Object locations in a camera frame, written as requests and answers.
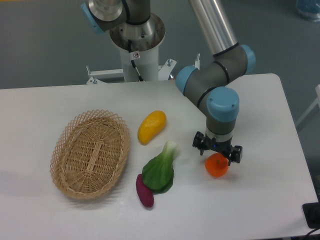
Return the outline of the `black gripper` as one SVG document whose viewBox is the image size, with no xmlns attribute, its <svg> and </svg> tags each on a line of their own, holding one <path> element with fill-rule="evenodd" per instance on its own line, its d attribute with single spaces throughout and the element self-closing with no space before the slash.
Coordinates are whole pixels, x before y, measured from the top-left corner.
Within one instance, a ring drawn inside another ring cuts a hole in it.
<svg viewBox="0 0 320 240">
<path fill-rule="evenodd" d="M 231 163 L 239 164 L 243 156 L 243 147 L 241 145 L 231 145 L 232 137 L 230 136 L 226 141 L 216 141 L 217 139 L 210 138 L 207 134 L 197 131 L 192 142 L 192 146 L 200 151 L 200 155 L 204 154 L 204 151 L 212 150 L 214 152 L 222 154 L 228 159 L 228 166 Z"/>
</svg>

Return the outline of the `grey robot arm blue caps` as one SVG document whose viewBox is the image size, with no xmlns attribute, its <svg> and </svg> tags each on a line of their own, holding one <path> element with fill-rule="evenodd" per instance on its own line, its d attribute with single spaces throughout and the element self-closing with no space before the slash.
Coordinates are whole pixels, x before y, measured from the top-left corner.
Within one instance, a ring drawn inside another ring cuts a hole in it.
<svg viewBox="0 0 320 240">
<path fill-rule="evenodd" d="M 206 116 L 205 133 L 197 132 L 192 145 L 239 163 L 243 148 L 232 145 L 232 137 L 240 99 L 228 84 L 248 73 L 256 57 L 249 46 L 238 43 L 219 0 L 192 0 L 190 6 L 213 56 L 208 66 L 189 65 L 175 77 L 179 91 Z M 150 1 L 86 0 L 81 10 L 97 34 L 109 32 L 119 49 L 126 82 L 161 79 L 158 49 L 166 30 L 151 12 Z"/>
</svg>

